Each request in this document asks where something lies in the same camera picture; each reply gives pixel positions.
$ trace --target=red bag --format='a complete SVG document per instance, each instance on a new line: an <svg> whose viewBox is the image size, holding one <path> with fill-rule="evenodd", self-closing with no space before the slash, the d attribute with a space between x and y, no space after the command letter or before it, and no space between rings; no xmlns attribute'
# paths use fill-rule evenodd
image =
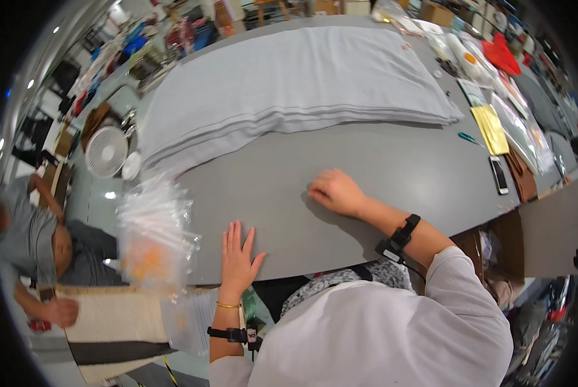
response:
<svg viewBox="0 0 578 387"><path fill-rule="evenodd" d="M519 64L508 47L506 39L499 32L495 33L493 43L483 40L485 57L493 63L493 66L507 72L509 75L521 75Z"/></svg>

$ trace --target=wooden stool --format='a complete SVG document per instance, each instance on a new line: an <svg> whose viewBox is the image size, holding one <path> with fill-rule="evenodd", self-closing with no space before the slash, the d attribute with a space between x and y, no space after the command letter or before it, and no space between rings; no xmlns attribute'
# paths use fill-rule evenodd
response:
<svg viewBox="0 0 578 387"><path fill-rule="evenodd" d="M263 27L263 25L265 24L265 20L263 18L263 4L276 3L276 2L278 2L280 9L285 14L285 18L287 20L291 20L291 16L289 16L289 11L287 11L287 7L285 7L285 2L283 0L255 0L254 5L257 5L259 7L259 27Z"/></svg>

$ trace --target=woman's left hand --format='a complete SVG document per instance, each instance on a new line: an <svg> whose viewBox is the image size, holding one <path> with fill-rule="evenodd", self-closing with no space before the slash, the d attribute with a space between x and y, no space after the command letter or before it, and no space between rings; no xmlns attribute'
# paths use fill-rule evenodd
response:
<svg viewBox="0 0 578 387"><path fill-rule="evenodd" d="M222 284L218 302L226 305L238 305L242 293L254 281L259 267L267 253L259 253L252 263L250 254L254 241L254 227L241 244L242 224L240 221L229 224L229 230L222 233Z"/></svg>

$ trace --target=teal scissors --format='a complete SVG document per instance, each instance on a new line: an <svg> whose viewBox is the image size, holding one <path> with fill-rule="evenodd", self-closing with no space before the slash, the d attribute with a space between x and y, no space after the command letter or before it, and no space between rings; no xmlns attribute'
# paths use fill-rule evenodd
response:
<svg viewBox="0 0 578 387"><path fill-rule="evenodd" d="M476 139L474 137L471 137L469 134L467 134L465 132L459 132L458 136L461 137L463 140L467 140L470 143L480 145L481 147L486 149L486 146L484 146L483 144L480 144L478 141L476 141Z"/></svg>

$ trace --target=folded gray fabric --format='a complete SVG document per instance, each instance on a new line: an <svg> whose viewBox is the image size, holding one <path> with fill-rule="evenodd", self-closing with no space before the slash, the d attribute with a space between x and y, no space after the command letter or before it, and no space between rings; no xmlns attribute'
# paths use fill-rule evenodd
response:
<svg viewBox="0 0 578 387"><path fill-rule="evenodd" d="M397 33L301 28L177 66L154 95L140 147L147 167L186 170L269 131L371 120L448 125L462 117Z"/></svg>

